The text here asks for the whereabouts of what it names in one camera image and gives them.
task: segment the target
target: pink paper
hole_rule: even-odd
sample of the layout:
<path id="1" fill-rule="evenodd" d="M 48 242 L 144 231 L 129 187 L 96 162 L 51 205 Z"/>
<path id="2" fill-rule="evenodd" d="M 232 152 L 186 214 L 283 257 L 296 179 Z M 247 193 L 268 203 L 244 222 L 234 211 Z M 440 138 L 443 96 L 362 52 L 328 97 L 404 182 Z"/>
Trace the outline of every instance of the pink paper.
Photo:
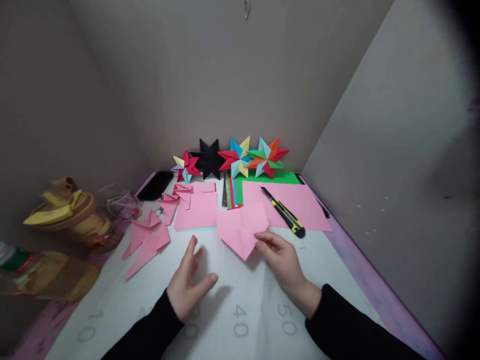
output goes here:
<path id="1" fill-rule="evenodd" d="M 164 246 L 170 243 L 170 235 L 167 225 L 163 223 L 157 232 L 145 235 L 141 244 L 135 262 L 123 276 L 123 281 L 127 281 L 143 268 L 155 255 L 157 255 Z"/>
<path id="2" fill-rule="evenodd" d="M 164 193 L 163 194 L 163 200 L 177 200 L 179 198 L 179 196 L 177 194 L 167 194 L 167 193 Z"/>
<path id="3" fill-rule="evenodd" d="M 140 244 L 143 242 L 144 237 L 147 235 L 150 235 L 154 229 L 155 226 L 152 227 L 145 227 L 137 224 L 136 222 L 132 222 L 131 224 L 131 240 L 130 240 L 130 245 L 126 248 L 125 252 L 121 256 L 122 260 L 125 260 L 128 258 L 137 248 L 140 246 Z"/>
<path id="4" fill-rule="evenodd" d="M 216 226 L 218 212 L 216 192 L 193 193 L 189 209 L 178 207 L 174 228 L 176 231 L 183 231 Z"/>
<path id="5" fill-rule="evenodd" d="M 134 224 L 141 225 L 145 228 L 151 228 L 152 226 L 155 226 L 159 224 L 161 220 L 157 215 L 155 215 L 155 212 L 153 210 L 150 210 L 150 212 L 147 214 L 147 216 L 143 220 L 137 220 L 134 221 Z"/>
<path id="6" fill-rule="evenodd" d="M 217 191 L 214 182 L 194 182 L 191 186 L 194 193 L 214 193 Z"/>
<path id="7" fill-rule="evenodd" d="M 218 213 L 216 232 L 234 252 L 246 261 L 252 253 L 257 238 L 255 233 L 264 232 L 269 220 L 261 202 L 244 204 L 238 209 Z"/>
<path id="8" fill-rule="evenodd" d="M 175 184 L 173 192 L 175 192 L 175 190 L 190 191 L 192 190 L 192 184 Z"/>
<path id="9" fill-rule="evenodd" d="M 185 209 L 190 209 L 190 197 L 192 196 L 192 194 L 189 192 L 179 191 L 177 192 L 177 195 L 180 197 L 180 204 Z"/>
<path id="10" fill-rule="evenodd" d="M 332 231 L 322 207 L 313 196 L 308 185 L 253 181 L 244 181 L 242 184 L 243 206 L 261 201 L 265 207 L 270 226 L 288 228 L 287 223 L 275 210 L 260 187 L 265 187 L 275 199 L 280 200 L 306 230 Z"/>
<path id="11" fill-rule="evenodd" d="M 175 210 L 177 209 L 178 200 L 158 200 L 158 203 L 165 213 L 165 224 L 170 225 L 174 219 Z"/>

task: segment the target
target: black origami star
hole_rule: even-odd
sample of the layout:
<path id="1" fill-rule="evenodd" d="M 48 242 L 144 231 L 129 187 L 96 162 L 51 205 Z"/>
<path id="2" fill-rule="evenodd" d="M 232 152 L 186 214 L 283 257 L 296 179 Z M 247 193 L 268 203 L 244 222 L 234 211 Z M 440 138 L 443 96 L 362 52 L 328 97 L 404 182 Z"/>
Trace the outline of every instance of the black origami star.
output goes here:
<path id="1" fill-rule="evenodd" d="M 213 174 L 220 180 L 220 167 L 224 163 L 224 159 L 219 155 L 219 140 L 215 140 L 212 145 L 208 146 L 205 141 L 200 139 L 200 152 L 190 152 L 193 157 L 199 157 L 196 167 L 203 171 L 203 179 Z"/>

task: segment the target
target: table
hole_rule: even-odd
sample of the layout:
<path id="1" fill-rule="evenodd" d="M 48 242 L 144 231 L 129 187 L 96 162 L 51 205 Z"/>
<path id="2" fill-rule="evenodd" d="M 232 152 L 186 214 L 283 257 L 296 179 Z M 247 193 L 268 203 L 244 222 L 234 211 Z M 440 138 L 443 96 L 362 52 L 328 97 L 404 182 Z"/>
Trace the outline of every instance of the table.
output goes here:
<path id="1" fill-rule="evenodd" d="M 217 183 L 221 197 L 223 181 L 207 181 Z M 174 184 L 173 180 L 167 193 L 171 193 Z M 144 213 L 157 208 L 156 201 L 142 205 Z M 329 222 L 333 233 L 307 231 L 303 239 L 296 238 L 288 229 L 270 230 L 295 245 L 305 276 L 314 284 L 331 284 L 357 309 L 380 325 L 387 325 L 395 336 L 427 359 L 442 359 L 433 342 L 340 224 L 333 217 Z M 130 241 L 131 230 L 127 229 L 89 294 L 76 308 L 53 302 L 52 308 L 45 311 L 18 348 L 14 359 L 101 358 L 153 307 L 178 267 L 192 234 L 206 250 L 203 254 L 206 261 L 199 264 L 199 276 L 215 271 L 219 280 L 169 346 L 165 359 L 225 359 L 227 356 L 291 359 L 298 354 L 304 359 L 326 358 L 307 334 L 305 318 L 280 289 L 256 251 L 244 263 L 212 229 L 181 232 L 173 229 L 169 227 L 171 244 L 124 283 L 123 274 L 135 259 L 135 254 L 126 261 L 120 259 Z M 54 331 L 45 331 L 46 325 L 51 328 L 52 324 L 56 325 Z"/>

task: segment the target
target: hand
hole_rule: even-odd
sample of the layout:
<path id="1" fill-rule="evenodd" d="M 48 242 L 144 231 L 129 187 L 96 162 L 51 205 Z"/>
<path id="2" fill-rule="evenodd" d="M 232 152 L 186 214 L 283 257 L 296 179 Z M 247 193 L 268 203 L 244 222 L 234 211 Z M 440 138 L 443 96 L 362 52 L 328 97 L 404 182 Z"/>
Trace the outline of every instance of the hand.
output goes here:
<path id="1" fill-rule="evenodd" d="M 194 285 L 192 276 L 199 267 L 197 261 L 202 255 L 202 248 L 194 255 L 196 245 L 197 238 L 194 235 L 190 239 L 180 266 L 173 274 L 166 288 L 170 304 L 182 323 L 185 323 L 195 306 L 215 286 L 219 279 L 216 273 L 210 273 L 199 284 Z"/>
<path id="2" fill-rule="evenodd" d="M 260 240 L 256 249 L 265 257 L 282 289 L 311 319 L 319 306 L 322 291 L 305 278 L 295 247 L 272 232 L 259 232 L 255 237 Z"/>

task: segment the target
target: hook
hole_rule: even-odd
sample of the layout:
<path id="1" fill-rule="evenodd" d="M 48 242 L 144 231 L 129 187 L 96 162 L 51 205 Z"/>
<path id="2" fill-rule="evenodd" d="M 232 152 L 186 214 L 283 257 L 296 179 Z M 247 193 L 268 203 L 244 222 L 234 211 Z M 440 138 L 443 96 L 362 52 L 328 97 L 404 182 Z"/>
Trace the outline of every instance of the hook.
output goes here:
<path id="1" fill-rule="evenodd" d="M 245 3 L 245 21 L 249 18 L 250 9 L 252 8 L 252 0 L 243 0 Z"/>

